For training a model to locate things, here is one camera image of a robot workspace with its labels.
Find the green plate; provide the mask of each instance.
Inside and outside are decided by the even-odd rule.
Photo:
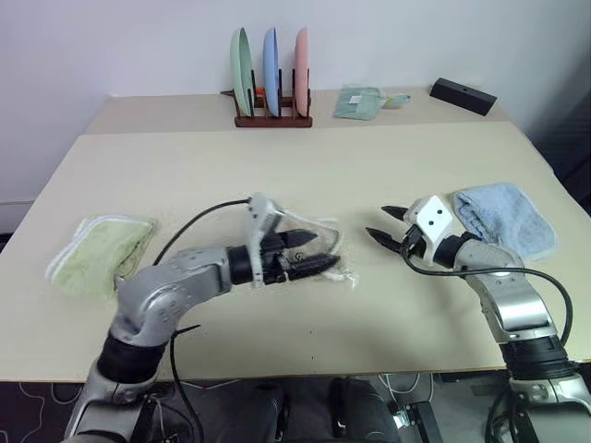
[[[230,63],[232,65],[232,82],[234,84],[234,95],[242,114],[251,116],[248,105],[248,90],[254,94],[252,86],[252,59],[250,58],[250,47],[248,46],[247,32],[244,28],[236,30],[230,43]]]

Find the pale green cloth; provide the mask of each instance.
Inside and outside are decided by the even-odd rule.
[[[133,276],[154,228],[153,221],[124,215],[89,217],[45,275],[64,293],[115,298],[115,279]]]

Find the clear plastic bag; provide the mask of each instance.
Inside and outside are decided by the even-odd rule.
[[[333,117],[373,120],[380,109],[396,109],[410,102],[410,95],[387,96],[379,88],[369,86],[346,86],[339,92]]]

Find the dish rack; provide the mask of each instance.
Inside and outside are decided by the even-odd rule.
[[[240,107],[236,101],[234,90],[224,91],[223,94],[229,95],[234,99],[236,109],[236,117],[234,123],[236,127],[312,127],[312,117],[310,116],[310,104],[312,97],[310,95],[309,81],[310,70],[308,70],[308,104],[306,106],[306,115],[300,115],[296,109],[296,70],[292,69],[292,88],[291,96],[283,95],[283,73],[279,69],[279,116],[275,117],[271,114],[265,92],[261,89],[257,93],[257,83],[255,82],[255,71],[250,71],[252,77],[253,90],[248,89],[248,106],[250,107],[250,115],[243,115],[240,113]],[[283,108],[291,108],[290,115],[282,115]],[[263,109],[263,115],[255,115],[255,109]]]

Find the tabletop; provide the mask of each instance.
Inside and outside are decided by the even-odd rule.
[[[352,289],[347,282],[316,277],[259,290],[241,285],[195,307],[181,326],[201,328],[177,341],[181,377],[501,367],[478,297],[465,282],[413,273],[364,229],[400,235],[403,224],[381,206],[407,206],[432,194],[449,200],[454,190],[496,182],[519,185],[555,228],[559,249],[530,266],[550,273],[571,293],[574,323],[567,351],[572,359],[591,358],[591,325],[585,320],[591,309],[591,219],[501,111],[476,118],[427,94],[415,96],[424,112],[418,105],[410,108],[412,121],[405,120],[403,108],[373,123],[335,123],[313,114],[312,129],[271,130],[234,130],[233,104],[222,102],[227,97],[111,101],[0,254],[0,379],[80,381],[100,352],[116,301],[67,296],[44,279],[48,262],[84,217],[156,219],[159,229],[140,264],[146,266],[196,212],[257,191],[309,218],[338,219],[343,260],[359,273],[359,284]],[[203,127],[196,115],[209,102],[218,103],[219,115],[204,117],[217,123]],[[172,118],[187,107],[193,117]],[[142,112],[149,115],[143,118]],[[243,215],[241,208],[213,213],[173,250],[242,245]],[[461,232],[457,221],[454,230]],[[529,280],[561,329],[561,296],[545,281]],[[159,376],[171,377],[167,358]]]

